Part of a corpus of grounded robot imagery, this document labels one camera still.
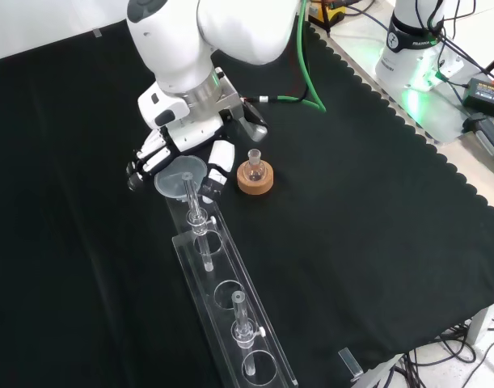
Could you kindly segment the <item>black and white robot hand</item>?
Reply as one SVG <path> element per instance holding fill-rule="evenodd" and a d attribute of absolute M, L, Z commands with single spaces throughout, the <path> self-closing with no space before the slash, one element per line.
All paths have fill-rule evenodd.
<path fill-rule="evenodd" d="M 126 167 L 129 189 L 138 190 L 179 156 L 211 144 L 207 175 L 198 192 L 205 203 L 217 201 L 235 159 L 235 147 L 223 134 L 223 126 L 234 117 L 233 110 L 240 103 L 236 94 L 223 88 L 219 78 L 208 78 L 180 93 L 162 91 L 153 83 L 137 99 L 150 134 Z"/>

